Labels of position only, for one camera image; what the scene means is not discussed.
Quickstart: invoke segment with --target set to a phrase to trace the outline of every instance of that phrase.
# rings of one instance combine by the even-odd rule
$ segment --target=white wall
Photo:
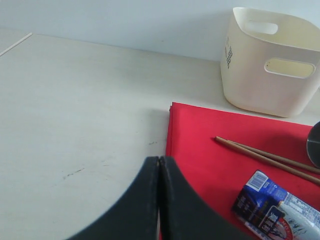
[[[292,14],[320,27],[319,0],[0,0],[0,27],[219,60],[232,7]]]

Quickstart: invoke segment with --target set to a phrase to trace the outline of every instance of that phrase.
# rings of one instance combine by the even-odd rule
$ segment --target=scratch mark
[[[63,180],[66,180],[68,177],[70,177],[70,176],[72,176],[72,175],[74,175],[74,174],[76,174],[76,173],[79,173],[79,172],[81,172],[82,170],[84,170],[85,168],[81,168],[81,169],[79,169],[79,170],[77,170],[77,171],[74,171],[74,172],[72,172],[72,173],[69,173],[67,176],[64,176],[63,177]]]

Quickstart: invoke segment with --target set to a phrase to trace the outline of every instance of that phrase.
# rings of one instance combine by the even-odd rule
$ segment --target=red cloth
[[[312,166],[306,152],[310,129],[307,125],[173,103],[166,155],[174,157],[189,184],[210,207],[253,236],[231,207],[256,170],[317,210],[319,186],[230,150],[211,138],[219,136]]]

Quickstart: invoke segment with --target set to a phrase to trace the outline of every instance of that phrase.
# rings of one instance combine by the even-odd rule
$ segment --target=wooden chopstick
[[[270,165],[273,165],[273,166],[275,166],[275,167],[277,167],[279,169],[285,170],[285,171],[287,171],[287,172],[289,172],[291,174],[294,174],[294,175],[296,175],[296,176],[298,176],[300,178],[303,178],[305,180],[308,180],[308,181],[310,181],[312,183],[315,183],[315,184],[320,186],[320,179],[318,179],[318,178],[316,178],[314,176],[311,176],[311,175],[306,174],[306,173],[304,173],[302,171],[296,170],[296,169],[294,169],[292,167],[289,167],[287,165],[284,165],[284,164],[282,164],[280,162],[274,161],[274,160],[272,160],[272,159],[270,159],[270,158],[268,158],[266,156],[260,155],[259,153],[256,153],[256,152],[251,151],[249,149],[246,149],[246,148],[244,148],[244,147],[242,147],[240,145],[237,145],[237,144],[235,144],[235,143],[233,143],[231,141],[223,139],[222,137],[216,136],[215,140],[217,142],[219,142],[219,143],[221,143],[221,144],[233,149],[233,150],[236,150],[236,151],[238,151],[240,153],[243,153],[243,154],[247,154],[250,157],[253,157],[253,158],[257,159],[257,160],[261,160],[263,162],[266,162],[266,163],[268,163]]]
[[[260,149],[256,149],[256,148],[251,147],[251,146],[243,145],[243,144],[235,142],[235,141],[231,141],[231,140],[227,140],[227,141],[230,142],[230,143],[236,144],[236,145],[238,145],[240,147],[243,147],[245,149],[251,150],[252,152],[255,152],[255,153],[260,154],[262,156],[265,156],[267,158],[270,158],[270,159],[273,159],[273,160],[277,160],[278,162],[282,162],[282,163],[289,164],[289,165],[292,165],[292,166],[295,166],[295,167],[298,167],[298,168],[301,168],[301,169],[304,169],[304,170],[308,170],[309,172],[312,172],[312,173],[315,173],[315,174],[320,174],[320,169],[319,168],[312,167],[312,166],[309,166],[309,165],[306,165],[306,164],[303,164],[303,163],[300,163],[300,162],[297,162],[297,161],[293,161],[293,160],[290,160],[288,158],[285,158],[285,157],[282,157],[282,156],[278,156],[278,155],[275,155],[275,154],[272,154],[272,153],[269,153],[269,152],[266,152],[266,151],[262,151]]]

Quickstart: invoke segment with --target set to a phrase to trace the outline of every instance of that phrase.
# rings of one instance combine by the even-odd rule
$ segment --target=blue packaging
[[[242,188],[232,211],[262,240],[320,240],[320,212],[259,170]]]

